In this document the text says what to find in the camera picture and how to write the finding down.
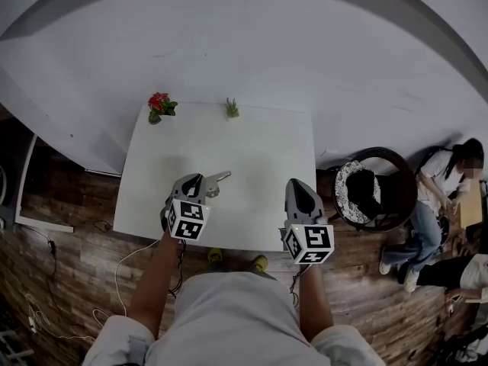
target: black cable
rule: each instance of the black cable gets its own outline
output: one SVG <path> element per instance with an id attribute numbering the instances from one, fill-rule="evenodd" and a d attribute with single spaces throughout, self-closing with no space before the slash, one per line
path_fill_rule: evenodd
<path id="1" fill-rule="evenodd" d="M 35 233 L 40 234 L 44 239 L 47 240 L 47 245 L 49 246 L 50 253 L 51 253 L 51 255 L 52 255 L 53 259 L 54 259 L 54 269 L 53 269 L 53 273 L 51 275 L 48 275 L 45 278 L 45 282 L 46 282 L 47 290 L 49 291 L 49 294 L 50 294 L 50 297 L 51 297 L 51 301 L 53 302 L 54 306 L 56 307 L 56 309 L 58 311 L 58 314 L 59 314 L 59 317 L 61 318 L 61 320 L 64 323 L 67 323 L 67 325 L 69 325 L 69 326 L 82 327 L 89 335 L 91 335 L 91 333 L 82 324 L 74 323 L 71 319 L 65 319 L 65 317 L 63 316 L 63 313 L 61 312 L 61 309 L 59 308 L 57 302 L 54 300 L 54 294 L 51 291 L 50 282 L 52 282 L 54 284 L 55 277 L 56 277 L 56 273 L 57 273 L 57 268 L 58 268 L 58 259 L 56 257 L 56 244 L 54 243 L 54 241 L 49 236 L 46 236 L 46 235 L 42 234 L 41 232 L 39 232 L 39 231 L 37 231 L 35 229 L 30 228 L 29 226 L 25 226 L 25 225 L 22 225 L 22 226 L 24 228 L 27 228 L 29 230 L 34 231 Z"/>
<path id="2" fill-rule="evenodd" d="M 46 236 L 46 235 L 42 234 L 41 232 L 39 232 L 39 231 L 37 231 L 35 229 L 30 228 L 29 226 L 25 226 L 25 225 L 21 225 L 21 226 L 24 227 L 24 228 L 26 228 L 26 229 L 32 230 L 33 232 L 35 232 L 37 234 L 40 234 L 44 239 L 47 240 L 47 243 L 48 244 L 49 244 L 49 242 L 53 242 L 49 236 Z"/>
<path id="3" fill-rule="evenodd" d="M 175 299 L 176 294 L 179 292 L 181 286 L 183 285 L 183 269 L 181 265 L 183 264 L 183 258 L 185 257 L 186 242 L 182 240 L 181 243 L 183 244 L 183 249 L 181 250 L 181 254 L 178 257 L 178 270 L 180 271 L 180 278 L 178 279 L 178 283 L 174 288 L 168 289 L 168 293 L 170 293 Z"/>
<path id="4" fill-rule="evenodd" d="M 295 293 L 294 288 L 295 284 L 297 283 L 298 278 L 306 271 L 308 270 L 312 265 L 308 265 L 305 268 L 302 268 L 296 275 L 293 276 L 293 282 L 291 283 L 290 286 L 290 294 L 293 296 L 293 306 L 298 307 L 298 303 L 300 302 L 300 298 L 298 297 L 298 294 Z"/>

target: black pants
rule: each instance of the black pants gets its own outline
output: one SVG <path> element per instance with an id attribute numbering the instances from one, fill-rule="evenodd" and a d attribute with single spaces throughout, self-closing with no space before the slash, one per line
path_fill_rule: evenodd
<path id="1" fill-rule="evenodd" d="M 441 260 L 434 265 L 427 265 L 420 271 L 419 286 L 440 286 L 450 289 L 461 287 L 461 276 L 473 256 L 461 256 Z M 398 271 L 398 281 L 402 284 L 405 281 L 408 264 L 402 265 Z"/>

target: white shirt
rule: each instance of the white shirt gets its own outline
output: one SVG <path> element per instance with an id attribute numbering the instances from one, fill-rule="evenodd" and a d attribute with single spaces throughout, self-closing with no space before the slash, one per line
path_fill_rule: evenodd
<path id="1" fill-rule="evenodd" d="M 423 167 L 420 172 L 426 178 L 432 178 L 439 190 L 444 193 L 446 197 L 451 195 L 454 191 L 468 192 L 470 190 L 470 181 L 464 179 L 460 183 L 463 174 L 458 171 L 456 165 L 453 167 L 451 174 L 446 179 L 445 171 L 451 159 L 452 152 L 448 150 L 440 150 L 435 153 Z M 421 181 L 417 181 L 418 197 L 417 200 L 429 206 L 437 215 L 441 208 L 441 202 Z"/>
<path id="2" fill-rule="evenodd" d="M 488 302 L 488 255 L 476 254 L 467 264 L 461 275 L 461 288 L 481 291 L 481 300 Z"/>
<path id="3" fill-rule="evenodd" d="M 298 326 L 288 289 L 249 272 L 210 273 L 187 280 L 175 321 L 156 340 L 142 324 L 112 316 L 84 366 L 384 366 L 351 326 L 325 329 L 309 343 Z"/>

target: white cable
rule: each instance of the white cable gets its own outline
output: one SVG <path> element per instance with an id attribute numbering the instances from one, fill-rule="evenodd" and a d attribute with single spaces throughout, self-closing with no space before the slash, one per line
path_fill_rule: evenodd
<path id="1" fill-rule="evenodd" d="M 39 316 L 41 316 L 47 325 L 49 325 L 49 326 L 51 325 L 51 322 L 49 321 L 47 316 L 44 314 L 44 312 L 39 307 L 39 304 L 37 303 L 36 299 L 34 297 L 32 297 L 32 295 L 30 295 L 30 294 L 25 294 L 24 296 L 25 296 L 25 300 L 27 301 L 27 305 L 29 306 L 29 317 L 31 317 L 32 320 L 34 321 L 34 323 L 37 323 L 41 329 L 43 329 L 44 331 L 46 331 L 50 335 L 52 335 L 58 339 L 67 339 L 67 340 L 70 340 L 70 339 L 91 339 L 91 340 L 95 340 L 91 336 L 58 336 L 58 335 L 53 334 L 50 330 L 48 330 L 44 326 L 42 319 L 39 317 Z M 32 304 L 34 304 L 38 310 L 34 310 L 34 308 L 32 307 Z"/>
<path id="2" fill-rule="evenodd" d="M 97 319 L 97 316 L 95 315 L 95 312 L 100 312 L 101 314 L 105 315 L 107 318 L 109 317 L 109 315 L 106 314 L 106 312 L 104 312 L 103 310 L 99 310 L 99 309 L 93 309 L 93 311 L 91 312 L 91 314 L 93 314 L 93 318 L 95 320 L 97 320 L 97 323 L 100 324 L 100 327 L 103 328 L 104 325 L 102 323 L 100 323 L 100 321 Z"/>
<path id="3" fill-rule="evenodd" d="M 129 255 L 127 255 L 125 258 L 123 258 L 120 262 L 117 263 L 117 267 L 115 268 L 115 274 L 114 274 L 114 280 L 115 280 L 115 289 L 117 290 L 117 296 L 119 297 L 119 301 L 120 303 L 122 304 L 122 307 L 124 308 L 124 316 L 127 317 L 127 309 L 124 305 L 124 302 L 122 301 L 122 298 L 120 298 L 120 293 L 119 293 L 119 285 L 117 284 L 117 270 L 119 269 L 119 266 L 120 264 L 127 258 L 130 258 L 132 255 L 134 255 L 135 253 L 138 253 L 140 251 L 143 251 L 144 249 L 148 249 L 152 246 L 154 246 L 159 240 L 156 240 L 155 242 L 153 242 L 152 244 L 149 244 L 147 247 L 144 247 L 144 248 L 141 248 L 141 249 L 138 249 L 132 253 L 130 253 Z"/>

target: red flower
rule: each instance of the red flower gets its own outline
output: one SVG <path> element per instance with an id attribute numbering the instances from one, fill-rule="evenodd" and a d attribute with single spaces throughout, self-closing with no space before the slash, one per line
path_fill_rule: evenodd
<path id="1" fill-rule="evenodd" d="M 163 110 L 163 107 L 156 96 L 150 98 L 149 101 L 147 102 L 147 105 L 159 111 Z"/>
<path id="2" fill-rule="evenodd" d="M 168 98 L 168 94 L 160 94 L 159 92 L 156 92 L 153 96 L 159 101 L 165 101 Z"/>

